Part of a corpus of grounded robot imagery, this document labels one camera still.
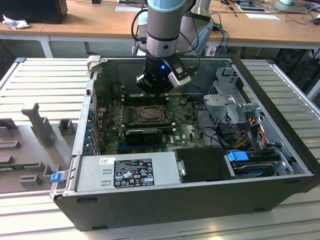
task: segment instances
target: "gray fixture block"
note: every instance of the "gray fixture block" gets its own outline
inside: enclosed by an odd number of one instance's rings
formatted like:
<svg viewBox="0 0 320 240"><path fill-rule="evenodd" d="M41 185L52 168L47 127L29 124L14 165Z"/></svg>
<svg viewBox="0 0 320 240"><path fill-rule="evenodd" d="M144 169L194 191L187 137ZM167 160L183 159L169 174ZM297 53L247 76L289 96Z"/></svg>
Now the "gray fixture block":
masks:
<svg viewBox="0 0 320 240"><path fill-rule="evenodd" d="M18 128L11 118L0 118L0 127L7 127L8 129Z"/></svg>
<svg viewBox="0 0 320 240"><path fill-rule="evenodd" d="M12 164L14 160L12 156L0 156L0 165Z"/></svg>
<svg viewBox="0 0 320 240"><path fill-rule="evenodd" d="M19 183L26 187L37 187L42 184L42 180L38 175L23 175L20 177Z"/></svg>
<svg viewBox="0 0 320 240"><path fill-rule="evenodd" d="M71 119L61 119L59 122L59 129L62 136L73 135L76 132Z"/></svg>
<svg viewBox="0 0 320 240"><path fill-rule="evenodd" d="M25 166L24 169L27 172L42 172L45 170L45 165L42 162L39 162L37 165Z"/></svg>
<svg viewBox="0 0 320 240"><path fill-rule="evenodd" d="M43 173L43 176L45 177L45 179L47 181L50 182L50 179L51 179L51 174L53 174L51 168L49 165L46 165L45 168L44 168L44 173Z"/></svg>
<svg viewBox="0 0 320 240"><path fill-rule="evenodd" d="M6 126L0 126L0 138L12 138L10 130Z"/></svg>
<svg viewBox="0 0 320 240"><path fill-rule="evenodd" d="M4 149L17 149L20 147L18 141L0 141L0 150Z"/></svg>
<svg viewBox="0 0 320 240"><path fill-rule="evenodd" d="M53 140L50 133L53 131L47 118L40 117L38 103L27 103L23 106L21 112L27 116L32 123L32 130L36 136L39 136L40 141L45 147L50 147Z"/></svg>

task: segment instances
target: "power supply label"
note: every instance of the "power supply label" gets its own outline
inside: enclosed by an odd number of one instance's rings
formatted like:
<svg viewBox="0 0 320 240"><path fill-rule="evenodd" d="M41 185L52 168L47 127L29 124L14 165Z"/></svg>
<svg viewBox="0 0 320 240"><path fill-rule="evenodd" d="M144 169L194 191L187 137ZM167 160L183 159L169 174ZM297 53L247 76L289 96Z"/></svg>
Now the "power supply label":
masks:
<svg viewBox="0 0 320 240"><path fill-rule="evenodd" d="M119 188L155 185L151 158L114 161L113 186Z"/></svg>

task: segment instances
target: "white paper sheet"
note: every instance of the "white paper sheet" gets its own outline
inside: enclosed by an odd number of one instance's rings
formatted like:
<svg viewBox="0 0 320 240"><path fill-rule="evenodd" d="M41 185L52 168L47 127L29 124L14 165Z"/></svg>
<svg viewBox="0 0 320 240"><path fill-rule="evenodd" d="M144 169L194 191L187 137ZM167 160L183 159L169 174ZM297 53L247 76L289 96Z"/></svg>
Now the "white paper sheet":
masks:
<svg viewBox="0 0 320 240"><path fill-rule="evenodd" d="M246 13L250 19L280 20L275 15Z"/></svg>

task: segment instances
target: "blue latch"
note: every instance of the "blue latch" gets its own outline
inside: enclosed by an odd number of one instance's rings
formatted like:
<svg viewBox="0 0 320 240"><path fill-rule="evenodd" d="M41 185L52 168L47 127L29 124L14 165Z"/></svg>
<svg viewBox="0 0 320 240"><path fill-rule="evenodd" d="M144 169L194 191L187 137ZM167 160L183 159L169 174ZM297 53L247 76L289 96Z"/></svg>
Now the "blue latch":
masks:
<svg viewBox="0 0 320 240"><path fill-rule="evenodd" d="M50 182L51 183L63 183L65 174L63 172L51 174Z"/></svg>
<svg viewBox="0 0 320 240"><path fill-rule="evenodd" d="M249 161L248 155L245 151L232 151L228 153L227 156L230 162Z"/></svg>

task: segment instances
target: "wooden desk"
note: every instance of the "wooden desk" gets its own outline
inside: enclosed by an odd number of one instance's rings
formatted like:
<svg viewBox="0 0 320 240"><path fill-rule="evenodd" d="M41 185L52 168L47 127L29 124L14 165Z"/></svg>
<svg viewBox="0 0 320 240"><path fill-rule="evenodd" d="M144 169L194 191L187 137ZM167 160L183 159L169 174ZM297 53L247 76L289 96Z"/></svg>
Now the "wooden desk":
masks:
<svg viewBox="0 0 320 240"><path fill-rule="evenodd" d="M27 28L18 28L13 30L8 28L3 23L0 24L0 34L9 34L9 35L41 35L41 30L45 27L45 23L30 23L30 27Z"/></svg>
<svg viewBox="0 0 320 240"><path fill-rule="evenodd" d="M131 38L136 12L118 12L117 3L67 0L68 13L62 24L47 24L41 31L50 36Z"/></svg>
<svg viewBox="0 0 320 240"><path fill-rule="evenodd" d="M226 5L219 1L212 1L211 10L222 12L225 11ZM250 19L246 14L239 13L240 10L232 2L230 6L237 12L237 16L227 9L225 13L219 13L223 29L229 33L230 43L242 43L242 47L251 46L256 47L255 44L276 44L278 48L286 47L286 45L301 45L298 48L305 48L306 45L314 46L320 45L320 27L311 23L306 25L299 24L293 20L286 22L286 13L277 13L272 9L268 9L273 15L280 20L264 20L264 19ZM219 18L216 14L212 15L216 23L219 23ZM303 22L301 17L312 19L310 14L289 14L299 22ZM212 33L210 40L219 41L221 39L220 33Z"/></svg>
<svg viewBox="0 0 320 240"><path fill-rule="evenodd" d="M62 24L32 24L31 28L16 31L0 25L0 39L38 40L48 58L53 56L51 41L85 42L86 47L89 46L88 42L133 42L130 27L135 12L117 12L117 4L112 2L92 4L91 1L67 0L67 6L68 14ZM230 46L316 49L320 45L320 26L313 23L302 25L295 21L286 22L287 14L276 12L273 14L280 20L250 19L244 13L237 13L238 17L235 17L226 7L218 0L211 1L210 9L221 12L219 14L223 28L229 33ZM217 15L212 16L218 23ZM302 21L301 17L311 19L309 14L289 16L298 21ZM220 32L212 32L210 47L218 45L221 38Z"/></svg>

